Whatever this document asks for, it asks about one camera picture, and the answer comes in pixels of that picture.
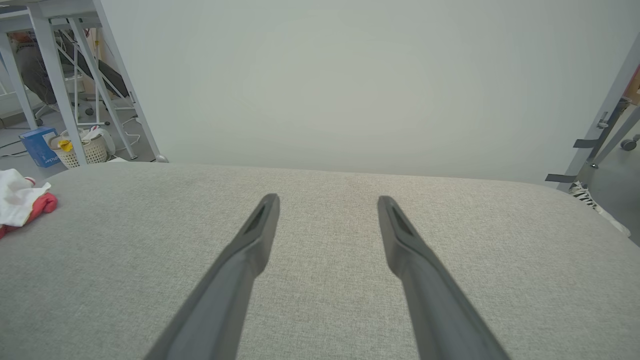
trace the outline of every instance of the white basket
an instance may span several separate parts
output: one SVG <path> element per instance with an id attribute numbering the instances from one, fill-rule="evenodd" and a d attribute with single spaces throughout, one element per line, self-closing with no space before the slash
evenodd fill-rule
<path id="1" fill-rule="evenodd" d="M 88 133 L 89 130 L 78 128 L 78 135 L 80 135 L 80 139 L 84 138 Z M 71 140 L 71 138 L 69 137 L 69 130 L 64 130 L 62 134 L 60 134 L 60 137 L 63 140 Z"/>
<path id="2" fill-rule="evenodd" d="M 80 164 L 78 163 L 78 158 L 76 156 L 76 150 L 71 149 L 71 151 L 67 152 L 63 149 L 60 149 L 60 146 L 58 146 L 59 140 L 65 139 L 61 136 L 57 136 L 49 141 L 49 147 L 51 148 L 51 150 L 53 150 L 56 155 L 58 155 L 60 161 L 62 161 L 62 163 L 65 164 L 67 168 L 80 166 Z M 82 144 L 87 163 L 103 163 L 109 158 L 109 154 L 107 153 L 107 143 L 104 141 L 102 135 L 93 140 L 83 140 Z"/>

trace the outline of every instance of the pink fabric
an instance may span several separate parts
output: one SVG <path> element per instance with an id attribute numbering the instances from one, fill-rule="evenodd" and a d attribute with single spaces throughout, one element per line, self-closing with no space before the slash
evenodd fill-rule
<path id="1" fill-rule="evenodd" d="M 31 214 L 29 215 L 29 218 L 27 219 L 27 222 L 24 223 L 24 225 L 32 222 L 33 219 L 39 217 L 43 212 L 50 213 L 54 211 L 56 209 L 56 206 L 58 206 L 58 199 L 53 194 L 46 193 L 42 195 L 33 202 L 33 209 L 31 210 Z M 20 227 L 2 225 L 2 227 L 0 227 L 0 239 L 4 236 L 4 234 L 16 229 L 20 229 Z"/>

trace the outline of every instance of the desk leg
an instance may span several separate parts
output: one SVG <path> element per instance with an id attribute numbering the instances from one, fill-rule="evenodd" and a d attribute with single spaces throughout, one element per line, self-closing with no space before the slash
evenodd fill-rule
<path id="1" fill-rule="evenodd" d="M 33 31 L 36 33 L 38 39 L 38 46 L 40 46 L 40 52 L 42 53 L 42 59 L 44 61 L 47 74 L 49 75 L 49 81 L 53 88 L 53 93 L 56 95 L 58 101 L 58 107 L 62 114 L 62 120 L 67 127 L 69 138 L 76 151 L 76 156 L 80 166 L 86 165 L 86 156 L 84 155 L 84 148 L 82 147 L 82 140 L 80 134 L 77 131 L 76 117 L 74 116 L 73 109 L 71 108 L 71 101 L 69 100 L 69 94 L 67 93 L 67 87 L 65 86 L 65 75 L 62 72 L 62 65 L 60 64 L 60 56 L 58 55 L 58 48 L 56 48 L 56 40 L 53 35 L 53 29 L 49 24 L 49 19 L 42 15 L 42 10 L 38 3 L 29 3 L 27 5 L 31 12 L 31 22 L 33 23 Z"/>
<path id="2" fill-rule="evenodd" d="M 71 25 L 71 29 L 74 31 L 74 34 L 76 36 L 76 41 L 80 46 L 80 50 L 82 51 L 84 58 L 86 59 L 86 64 L 89 67 L 89 70 L 91 70 L 91 75 L 93 76 L 95 86 L 100 91 L 100 94 L 102 95 L 102 100 L 104 100 L 104 104 L 107 106 L 107 110 L 109 110 L 109 114 L 111 114 L 111 119 L 113 120 L 113 123 L 116 126 L 116 129 L 118 130 L 118 134 L 120 134 L 120 137 L 124 142 L 124 146 L 125 148 L 127 148 L 127 152 L 129 153 L 129 156 L 133 160 L 137 158 L 137 156 L 133 153 L 133 149 L 131 148 L 131 144 L 129 143 L 127 134 L 125 134 L 124 128 L 122 127 L 122 123 L 120 122 L 120 119 L 118 119 L 118 113 L 116 113 L 116 109 L 113 106 L 113 102 L 111 101 L 111 97 L 109 96 L 109 92 L 107 91 L 107 87 L 104 86 L 102 73 L 98 69 L 98 63 L 95 61 L 95 58 L 93 58 L 91 49 L 89 48 L 89 43 L 86 41 L 86 37 L 84 36 L 84 31 L 80 26 L 80 22 L 78 21 L 78 19 L 67 19 L 67 20 Z"/>
<path id="3" fill-rule="evenodd" d="M 138 97 L 135 94 L 133 85 L 131 84 L 131 79 L 129 78 L 129 74 L 127 73 L 127 68 L 124 66 L 124 61 L 122 61 L 122 56 L 120 56 L 120 51 L 118 50 L 118 46 L 116 45 L 115 39 L 113 38 L 113 33 L 111 32 L 111 28 L 109 26 L 109 20 L 107 19 L 106 14 L 104 13 L 104 8 L 102 7 L 102 3 L 100 0 L 93 0 L 93 4 L 95 5 L 95 10 L 98 13 L 98 17 L 100 18 L 100 23 L 102 24 L 102 37 L 104 42 L 111 48 L 113 52 L 113 59 L 116 61 L 116 65 L 118 66 L 118 71 L 122 75 L 122 79 L 124 80 L 127 89 L 129 90 L 129 95 L 131 96 L 131 102 L 133 103 L 133 107 L 136 109 L 136 114 L 138 115 L 138 119 L 142 124 L 142 129 L 147 136 L 147 141 L 151 146 L 151 151 L 153 151 L 156 160 L 159 163 L 167 163 L 166 157 L 160 154 L 160 150 L 156 145 L 156 140 L 154 139 L 154 135 L 151 133 L 151 128 L 149 128 L 149 124 L 147 123 L 147 118 L 145 117 L 144 112 L 142 111 L 142 106 L 138 100 Z"/>
<path id="4" fill-rule="evenodd" d="M 640 120 L 640 106 L 638 106 L 632 111 L 631 114 L 629 114 L 629 117 L 625 120 L 625 123 L 622 124 L 622 126 L 618 129 L 618 132 L 611 137 L 609 143 L 607 143 L 604 149 L 600 151 L 600 154 L 598 154 L 598 156 L 596 156 L 596 158 L 591 163 L 596 166 L 599 165 L 602 160 L 604 160 L 604 158 L 606 158 L 607 155 L 609 155 L 609 153 L 616 146 L 619 146 L 620 142 L 625 138 L 627 133 L 631 131 L 631 129 L 638 123 L 638 120 Z"/>
<path id="5" fill-rule="evenodd" d="M 31 128 L 31 130 L 35 130 L 38 128 L 38 124 L 36 124 L 36 118 L 33 116 L 33 110 L 31 110 L 31 105 L 29 104 L 27 92 L 24 91 L 24 83 L 22 82 L 22 77 L 18 71 L 18 65 L 15 63 L 15 58 L 13 57 L 14 53 L 11 49 L 9 39 L 6 37 L 6 33 L 0 33 L 0 54 L 2 54 L 2 59 L 6 65 L 6 71 L 9 73 L 11 85 L 15 90 L 15 95 L 18 97 L 18 101 L 20 101 L 20 106 L 24 111 L 24 116 L 27 118 L 29 128 Z"/>

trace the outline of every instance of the gray fabric surface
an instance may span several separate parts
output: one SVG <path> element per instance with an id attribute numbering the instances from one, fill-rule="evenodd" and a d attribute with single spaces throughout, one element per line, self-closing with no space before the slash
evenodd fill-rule
<path id="1" fill-rule="evenodd" d="M 513 359 L 637 359 L 640 249 L 573 197 L 469 179 L 108 163 L 0 240 L 0 357 L 143 357 L 266 193 L 238 359 L 415 359 L 376 201 L 391 195 Z"/>

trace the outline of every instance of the chair caster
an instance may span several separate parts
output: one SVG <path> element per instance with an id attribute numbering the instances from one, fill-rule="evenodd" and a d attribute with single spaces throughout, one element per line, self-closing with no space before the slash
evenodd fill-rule
<path id="1" fill-rule="evenodd" d="M 623 140 L 620 143 L 620 147 L 624 150 L 624 151 L 631 151 L 633 149 L 635 149 L 637 146 L 637 142 L 635 140 Z"/>

